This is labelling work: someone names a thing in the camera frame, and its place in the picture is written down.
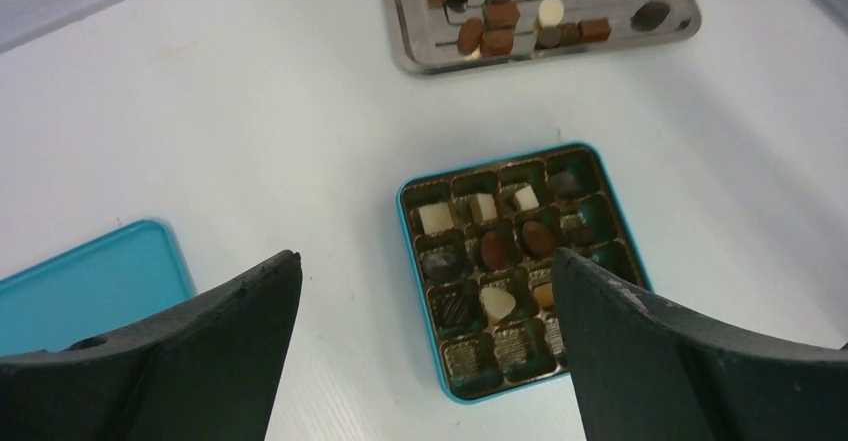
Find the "white chocolate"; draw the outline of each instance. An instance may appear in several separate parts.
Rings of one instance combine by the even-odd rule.
[[[492,324],[498,324],[515,309],[515,298],[503,289],[485,287],[480,290],[480,302]]]
[[[491,194],[471,195],[471,217],[477,224],[483,224],[498,217],[498,208],[495,207],[495,197]]]
[[[550,28],[559,25],[565,16],[562,0],[542,0],[539,4],[539,26]]]
[[[539,207],[539,200],[533,192],[533,186],[527,185],[515,192],[515,207],[519,211],[527,211]]]
[[[424,234],[433,234],[447,231],[453,227],[453,219],[450,215],[448,203],[428,204],[418,208],[418,216],[421,217],[421,225]]]

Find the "white table surface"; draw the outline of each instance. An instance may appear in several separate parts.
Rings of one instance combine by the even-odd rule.
[[[848,340],[848,36],[698,0],[692,40],[430,79],[381,0],[128,0],[0,56],[0,276],[142,217],[200,291],[282,249],[303,296],[268,439],[582,439],[571,380],[439,389],[394,210],[409,177],[585,140],[656,290]]]

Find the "round white chocolate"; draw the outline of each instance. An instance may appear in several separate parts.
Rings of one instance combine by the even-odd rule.
[[[557,26],[564,15],[562,0],[542,0],[539,4],[539,26],[543,28]]]

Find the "chocolate box compartment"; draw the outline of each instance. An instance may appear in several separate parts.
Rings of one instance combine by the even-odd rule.
[[[517,3],[520,17],[511,53],[484,57],[480,53],[460,53],[456,43],[460,26],[466,20],[482,19],[485,0],[451,3],[441,9],[428,7],[428,0],[383,0],[398,64],[410,73],[430,75],[680,41],[693,36],[701,26],[695,0],[654,0],[667,3],[671,11],[665,22],[650,32],[634,29],[630,21],[649,0],[562,0],[565,5],[562,24],[607,18],[612,27],[611,36],[606,42],[537,50],[533,28],[542,0],[513,1]]]
[[[585,195],[564,200],[556,198],[547,190],[550,176],[565,169],[579,177],[581,184],[586,188]],[[504,193],[514,192],[528,184],[534,186],[534,190],[536,186],[541,186],[538,191],[543,194],[537,194],[541,201],[539,208],[517,213],[510,207],[498,204],[499,217],[482,226],[471,223],[470,215],[463,213],[463,198],[470,194],[492,194],[494,189],[499,195],[496,200],[499,200]],[[445,393],[457,402],[478,402],[568,373],[565,344],[560,347],[556,342],[557,335],[554,330],[558,329],[558,326],[552,324],[552,319],[556,319],[556,308],[541,309],[532,291],[537,286],[551,282],[551,259],[535,259],[522,248],[520,230],[524,221],[532,219],[546,226],[553,223],[552,234],[557,244],[562,242],[561,236],[565,236],[565,228],[591,225],[593,230],[597,231],[594,233],[597,239],[590,246],[580,249],[580,253],[624,279],[650,289],[609,178],[597,153],[586,145],[558,146],[421,176],[405,183],[399,190],[396,201],[404,242],[428,326],[427,333],[439,383]],[[453,229],[434,235],[421,234],[420,222],[416,219],[416,208],[432,202],[449,203],[456,214],[457,225]],[[561,230],[559,234],[555,229],[557,217]],[[492,229],[497,230],[507,241],[510,257],[509,266],[495,272],[486,269],[479,253],[481,238]],[[468,257],[468,267],[463,273],[463,279],[437,283],[426,278],[421,266],[422,256],[443,249],[464,249]],[[507,287],[507,291],[516,298],[515,313],[495,326],[489,323],[479,296],[482,287],[501,280],[508,280],[505,285],[523,286],[517,290]],[[466,322],[462,326],[446,329],[440,325],[444,324],[442,313],[439,311],[443,308],[437,308],[433,300],[460,294],[462,299],[470,303],[473,322],[470,325]],[[510,364],[509,368],[503,368],[495,358],[496,335],[504,328],[516,326],[523,330],[523,344],[514,348],[518,349],[518,352],[509,354],[503,351],[506,345],[499,341],[498,345],[503,348],[498,351],[500,358],[526,356],[528,360],[532,359],[532,362]],[[468,340],[477,340],[478,344],[474,345],[481,347],[484,359],[489,360],[487,366],[492,371],[484,370],[480,376],[461,375],[461,371],[458,371],[459,365],[456,365],[458,361],[455,360],[451,361],[454,364],[449,368],[446,347]],[[467,348],[462,348],[465,354],[454,350],[450,351],[452,357],[471,359],[468,357]]]

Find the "metal tray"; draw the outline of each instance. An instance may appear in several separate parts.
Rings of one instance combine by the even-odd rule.
[[[581,182],[576,199],[560,199],[548,179],[569,171]],[[516,212],[512,195],[531,185],[539,199],[536,209]],[[498,218],[474,224],[469,196],[492,194]],[[418,208],[446,202],[454,227],[424,234]],[[555,309],[542,309],[532,290],[551,282],[551,258],[534,258],[522,244],[521,226],[528,220],[545,224],[558,245],[571,247],[622,279],[650,289],[636,246],[603,170],[590,147],[571,144],[514,156],[473,167],[414,179],[398,192],[398,214],[428,325],[431,348],[442,388],[458,402],[475,402],[510,389],[568,372],[568,358]],[[566,232],[589,226],[595,241],[574,246]],[[480,259],[480,240],[490,230],[510,242],[510,266],[491,272]],[[451,250],[466,257],[466,272],[450,282],[428,278],[422,259],[428,253]],[[506,289],[517,306],[498,325],[487,319],[479,300],[482,287]],[[461,329],[440,326],[435,315],[439,298],[461,296],[473,321]]]
[[[587,51],[611,51],[678,41],[693,36],[701,27],[695,0],[562,0],[565,22],[608,18],[612,34],[608,41],[548,50],[534,50],[534,22],[541,0],[514,0],[521,18],[515,29],[512,54],[480,57],[457,51],[459,26],[470,17],[482,17],[484,0],[468,0],[465,12],[431,9],[427,0],[384,0],[389,15],[390,35],[397,62],[413,74],[437,74],[475,67],[572,55]],[[639,32],[630,19],[648,1],[663,1],[671,7],[668,18],[655,30]]]

